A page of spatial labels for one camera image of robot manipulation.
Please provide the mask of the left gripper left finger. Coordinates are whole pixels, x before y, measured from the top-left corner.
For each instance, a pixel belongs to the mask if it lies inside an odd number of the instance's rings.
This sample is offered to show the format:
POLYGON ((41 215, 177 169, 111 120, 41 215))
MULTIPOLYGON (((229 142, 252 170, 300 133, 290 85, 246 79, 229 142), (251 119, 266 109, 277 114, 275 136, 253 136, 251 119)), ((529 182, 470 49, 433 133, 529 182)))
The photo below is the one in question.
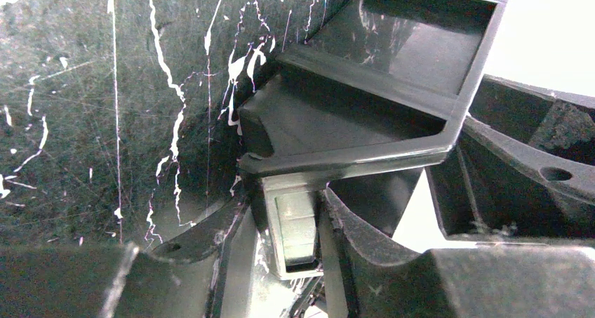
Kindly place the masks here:
POLYGON ((1 316, 210 317, 245 212, 245 201, 232 199, 152 251, 135 243, 2 249, 1 316))

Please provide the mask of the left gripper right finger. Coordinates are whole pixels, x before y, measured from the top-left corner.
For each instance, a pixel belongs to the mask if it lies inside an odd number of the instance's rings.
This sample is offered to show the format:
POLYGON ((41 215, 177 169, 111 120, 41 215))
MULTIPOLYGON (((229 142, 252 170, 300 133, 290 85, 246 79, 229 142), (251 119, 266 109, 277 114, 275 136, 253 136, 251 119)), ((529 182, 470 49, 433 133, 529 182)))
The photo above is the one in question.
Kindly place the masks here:
POLYGON ((329 317, 593 317, 594 250, 544 244, 429 249, 396 243, 320 193, 329 317))

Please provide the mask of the black card tray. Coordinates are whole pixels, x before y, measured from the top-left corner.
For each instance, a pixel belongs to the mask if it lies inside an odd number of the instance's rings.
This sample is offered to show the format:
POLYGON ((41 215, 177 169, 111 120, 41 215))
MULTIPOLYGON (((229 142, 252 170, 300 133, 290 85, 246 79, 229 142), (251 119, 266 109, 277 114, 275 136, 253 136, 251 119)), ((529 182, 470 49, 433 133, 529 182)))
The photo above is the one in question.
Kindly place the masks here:
POLYGON ((320 276, 316 193, 443 162, 509 0, 349 0, 239 108, 280 279, 320 276))

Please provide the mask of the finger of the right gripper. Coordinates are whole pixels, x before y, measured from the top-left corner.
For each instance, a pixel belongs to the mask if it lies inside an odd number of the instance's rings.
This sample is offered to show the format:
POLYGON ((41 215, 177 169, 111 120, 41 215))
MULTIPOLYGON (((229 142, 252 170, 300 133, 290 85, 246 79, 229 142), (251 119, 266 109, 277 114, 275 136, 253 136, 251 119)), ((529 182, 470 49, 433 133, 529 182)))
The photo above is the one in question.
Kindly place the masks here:
POLYGON ((448 239, 594 245, 594 99, 485 76, 427 169, 448 239))

